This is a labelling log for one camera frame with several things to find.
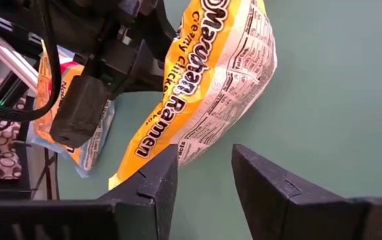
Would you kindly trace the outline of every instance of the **maruchan ramen package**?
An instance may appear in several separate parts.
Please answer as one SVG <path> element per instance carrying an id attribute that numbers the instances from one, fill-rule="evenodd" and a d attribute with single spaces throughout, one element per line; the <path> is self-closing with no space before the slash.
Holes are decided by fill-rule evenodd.
<path id="1" fill-rule="evenodd" d="M 170 144 L 184 165 L 262 94 L 277 67 L 263 0 L 191 0 L 165 59 L 164 96 L 109 180 L 112 189 Z"/>
<path id="2" fill-rule="evenodd" d="M 74 62 L 71 58 L 60 55 L 62 85 L 61 92 L 56 104 L 42 118 L 37 119 L 33 123 L 32 143 L 46 147 L 54 152 L 57 152 L 65 159 L 70 159 L 77 164 L 77 171 L 81 177 L 87 177 L 90 170 L 96 164 L 97 157 L 105 143 L 109 127 L 115 114 L 115 106 L 113 102 L 107 101 L 99 125 L 93 137 L 90 138 L 80 148 L 70 148 L 60 145 L 51 138 L 50 128 L 57 110 L 72 82 L 72 78 L 80 75 L 84 66 Z M 51 94 L 51 70 L 48 62 L 48 56 L 44 52 L 41 56 L 39 65 L 39 76 L 37 85 L 36 108 L 44 106 Z"/>

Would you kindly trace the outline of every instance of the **nutrition facts label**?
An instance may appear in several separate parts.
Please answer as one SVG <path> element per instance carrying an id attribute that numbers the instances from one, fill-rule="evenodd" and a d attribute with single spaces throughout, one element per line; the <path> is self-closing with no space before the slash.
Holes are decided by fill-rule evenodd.
<path id="1" fill-rule="evenodd" d="M 202 106 L 204 114 L 198 116 L 178 141 L 181 164 L 191 161 L 218 140 L 248 110 L 273 76 L 277 59 L 269 20 L 255 0 L 247 13 L 244 32 L 233 36 L 240 40 L 224 68 L 223 86 L 213 102 Z"/>

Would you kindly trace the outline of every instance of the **green table surface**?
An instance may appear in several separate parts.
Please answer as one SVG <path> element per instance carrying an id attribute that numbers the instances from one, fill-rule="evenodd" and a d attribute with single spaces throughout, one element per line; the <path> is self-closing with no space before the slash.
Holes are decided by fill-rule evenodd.
<path id="1" fill-rule="evenodd" d="M 165 0 L 178 25 L 188 1 Z M 382 196 L 382 1 L 267 0 L 279 65 L 261 98 L 200 159 L 179 170 L 172 239 L 250 239 L 231 170 L 244 144 L 337 194 Z M 127 93 L 91 176 L 59 163 L 62 199 L 107 191 L 133 134 L 161 99 Z"/>

